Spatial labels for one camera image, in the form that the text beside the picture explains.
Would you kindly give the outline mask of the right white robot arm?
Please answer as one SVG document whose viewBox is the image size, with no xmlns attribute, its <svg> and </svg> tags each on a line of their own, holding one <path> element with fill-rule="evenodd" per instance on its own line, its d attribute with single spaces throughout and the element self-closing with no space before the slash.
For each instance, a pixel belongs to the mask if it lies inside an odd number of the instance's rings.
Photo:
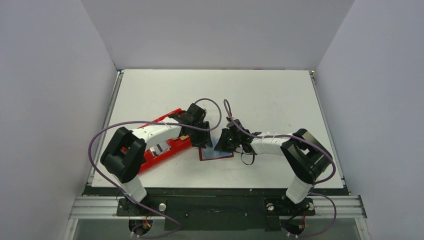
<svg viewBox="0 0 424 240">
<path fill-rule="evenodd" d="M 294 178 L 282 199 L 283 209 L 294 214 L 302 207 L 302 201 L 319 183 L 319 176 L 332 165 L 332 156 L 327 149 L 306 129 L 293 134 L 271 135 L 249 132 L 238 119 L 227 124 L 214 149 L 220 152 L 235 152 L 240 148 L 250 155 L 283 156 L 291 167 Z"/>
</svg>

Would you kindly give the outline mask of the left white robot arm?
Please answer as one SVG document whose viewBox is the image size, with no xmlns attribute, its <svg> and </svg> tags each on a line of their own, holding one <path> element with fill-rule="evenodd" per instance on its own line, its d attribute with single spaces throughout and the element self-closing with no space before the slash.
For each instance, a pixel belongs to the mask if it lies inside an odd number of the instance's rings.
<svg viewBox="0 0 424 240">
<path fill-rule="evenodd" d="M 192 103 L 187 110 L 171 113 L 146 126 L 136 129 L 120 127 L 116 130 L 100 162 L 118 180 L 127 197 L 131 198 L 129 208 L 136 215 L 143 215 L 149 210 L 149 201 L 145 198 L 147 191 L 139 177 L 142 164 L 146 163 L 145 152 L 153 146 L 182 136 L 188 136 L 193 147 L 212 147 L 210 123 L 205 120 L 206 114 L 205 109 Z"/>
</svg>

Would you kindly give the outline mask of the red leather card holder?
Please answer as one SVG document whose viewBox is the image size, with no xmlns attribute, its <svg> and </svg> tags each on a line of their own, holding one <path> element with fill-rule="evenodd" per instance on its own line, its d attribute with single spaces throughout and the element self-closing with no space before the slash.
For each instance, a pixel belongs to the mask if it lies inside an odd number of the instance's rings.
<svg viewBox="0 0 424 240">
<path fill-rule="evenodd" d="M 199 148 L 198 152 L 200 161 L 211 161 L 234 157 L 232 152 L 217 151 L 213 147 L 208 146 L 206 148 Z"/>
</svg>

